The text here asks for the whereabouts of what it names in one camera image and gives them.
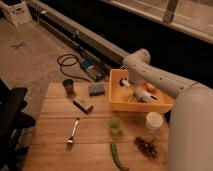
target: table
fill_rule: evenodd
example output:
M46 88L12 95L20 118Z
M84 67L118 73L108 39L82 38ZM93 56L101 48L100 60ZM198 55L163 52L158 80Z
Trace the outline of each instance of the table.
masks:
M36 130L24 163L24 171L118 171L109 143L116 142L121 163L131 171L166 171L168 153L168 126L155 131L144 128L145 114L114 112L108 102L108 83L105 95L89 97L89 83L74 83L76 94L94 106L89 115L73 105L61 83L51 83L43 102ZM122 131L113 135L108 130L112 116L122 120ZM75 119L80 123L72 150L67 150ZM148 159L134 144L135 137L156 141L158 158Z

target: gray floor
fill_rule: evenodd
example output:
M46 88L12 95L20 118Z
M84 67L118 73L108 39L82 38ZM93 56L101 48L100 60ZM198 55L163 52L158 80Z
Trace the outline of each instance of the gray floor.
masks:
M18 49L12 47L23 42ZM57 57L74 53L70 47L58 40L36 22L15 27L0 18L0 78L9 88L28 88L25 111L37 119L42 101L50 82L61 82L62 75L56 62ZM79 65L66 70L76 76L88 78ZM30 144L31 135L23 136L21 143Z

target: green object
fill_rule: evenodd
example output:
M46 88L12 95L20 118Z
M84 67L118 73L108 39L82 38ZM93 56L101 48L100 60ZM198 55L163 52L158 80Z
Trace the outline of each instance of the green object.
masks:
M125 167L121 164L121 162L118 158L118 153L117 153L117 148L116 148L115 143L110 143L110 150L111 150L113 160L114 160L116 166L120 169L120 171L129 171L128 167Z
M112 117L109 120L109 129L113 134L118 133L121 130L121 120L117 117Z

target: orange basket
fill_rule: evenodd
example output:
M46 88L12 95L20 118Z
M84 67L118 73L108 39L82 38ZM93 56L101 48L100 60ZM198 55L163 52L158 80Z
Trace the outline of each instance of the orange basket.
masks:
M124 69L112 69L110 71L109 102L114 111L126 112L159 112L166 113L173 106L173 99L160 90L152 93L158 100L150 103L141 103L137 100L129 100L133 91L131 88L120 86L120 80L128 78L128 71ZM141 82L141 89L145 89L145 82Z

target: small box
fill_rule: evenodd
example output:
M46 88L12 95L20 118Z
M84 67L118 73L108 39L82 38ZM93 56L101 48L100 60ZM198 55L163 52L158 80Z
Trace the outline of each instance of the small box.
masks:
M150 103L128 101L128 97L133 94L133 91L131 88L120 85L122 78L128 78L127 70L112 69L110 71L109 102L114 111L166 113L172 108L173 99L158 89L153 94L158 98L157 101ZM141 83L141 89L145 90L143 82Z
M15 26L32 21L32 16L24 1L15 5L7 5L0 0L0 7L5 18Z
M88 91L89 91L89 96L98 96L98 95L105 94L103 84L90 85L88 87Z

